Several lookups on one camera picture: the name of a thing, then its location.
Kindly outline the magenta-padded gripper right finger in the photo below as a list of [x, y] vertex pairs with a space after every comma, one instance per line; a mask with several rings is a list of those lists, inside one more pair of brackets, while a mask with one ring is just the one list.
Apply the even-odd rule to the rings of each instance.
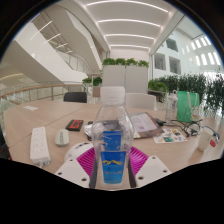
[[157, 156], [147, 156], [135, 147], [131, 148], [128, 172], [131, 188], [143, 187], [171, 174]]

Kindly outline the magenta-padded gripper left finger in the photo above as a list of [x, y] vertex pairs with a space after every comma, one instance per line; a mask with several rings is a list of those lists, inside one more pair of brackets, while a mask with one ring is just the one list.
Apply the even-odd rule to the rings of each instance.
[[94, 148], [69, 150], [56, 175], [84, 188], [94, 188], [97, 165]]

